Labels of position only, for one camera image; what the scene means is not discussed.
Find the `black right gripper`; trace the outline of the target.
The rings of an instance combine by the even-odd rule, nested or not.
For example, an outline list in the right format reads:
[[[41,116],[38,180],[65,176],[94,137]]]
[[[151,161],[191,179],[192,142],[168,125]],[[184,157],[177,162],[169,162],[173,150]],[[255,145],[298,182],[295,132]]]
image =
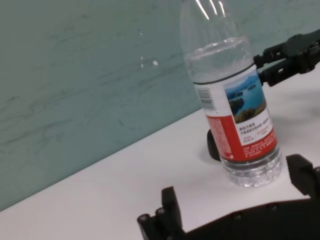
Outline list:
[[[320,62],[320,30],[296,34],[287,42],[268,47],[255,55],[253,62],[257,69],[274,63],[258,72],[261,84],[270,87],[299,73],[308,73]]]

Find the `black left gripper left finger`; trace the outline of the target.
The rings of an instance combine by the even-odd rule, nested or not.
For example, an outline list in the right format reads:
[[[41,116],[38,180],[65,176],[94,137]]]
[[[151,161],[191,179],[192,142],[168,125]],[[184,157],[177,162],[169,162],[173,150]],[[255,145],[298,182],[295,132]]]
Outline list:
[[[182,216],[175,190],[172,186],[161,190],[162,206],[154,215],[147,213],[137,218],[144,240],[185,240]]]

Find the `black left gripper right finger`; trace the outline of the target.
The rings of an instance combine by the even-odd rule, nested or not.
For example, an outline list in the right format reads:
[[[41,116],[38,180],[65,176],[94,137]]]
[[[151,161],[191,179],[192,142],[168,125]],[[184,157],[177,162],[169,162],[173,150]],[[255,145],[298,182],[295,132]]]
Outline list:
[[[320,198],[320,167],[313,164],[300,154],[292,154],[286,157],[291,183],[304,196],[311,199]]]

